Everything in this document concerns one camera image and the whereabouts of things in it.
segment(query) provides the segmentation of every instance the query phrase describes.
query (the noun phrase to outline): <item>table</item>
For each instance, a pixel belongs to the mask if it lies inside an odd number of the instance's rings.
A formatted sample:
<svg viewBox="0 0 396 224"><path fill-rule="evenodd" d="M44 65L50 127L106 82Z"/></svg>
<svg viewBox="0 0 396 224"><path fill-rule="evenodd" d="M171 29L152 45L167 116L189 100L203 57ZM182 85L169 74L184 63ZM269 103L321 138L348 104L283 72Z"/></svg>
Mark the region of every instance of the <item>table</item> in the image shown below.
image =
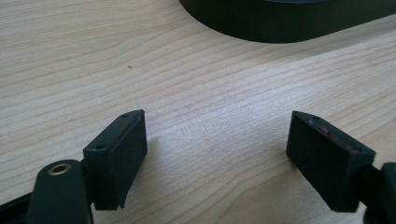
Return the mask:
<svg viewBox="0 0 396 224"><path fill-rule="evenodd" d="M175 1L0 1L0 203L146 111L124 209L95 223L361 223L285 153L293 110L396 161L396 16L295 44L213 31Z"/></svg>

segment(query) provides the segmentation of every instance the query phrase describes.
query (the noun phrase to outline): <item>light wood tabletop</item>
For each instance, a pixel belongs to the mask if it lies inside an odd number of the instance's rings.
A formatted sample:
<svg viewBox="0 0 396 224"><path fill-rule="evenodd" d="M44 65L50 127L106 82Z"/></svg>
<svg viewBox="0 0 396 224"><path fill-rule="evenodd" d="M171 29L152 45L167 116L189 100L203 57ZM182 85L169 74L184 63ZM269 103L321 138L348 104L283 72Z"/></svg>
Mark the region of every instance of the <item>light wood tabletop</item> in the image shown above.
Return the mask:
<svg viewBox="0 0 396 224"><path fill-rule="evenodd" d="M95 223L362 223L286 156L293 110L396 161L396 16L295 44L220 34L177 0L0 1L0 203L146 111L124 209Z"/></svg>

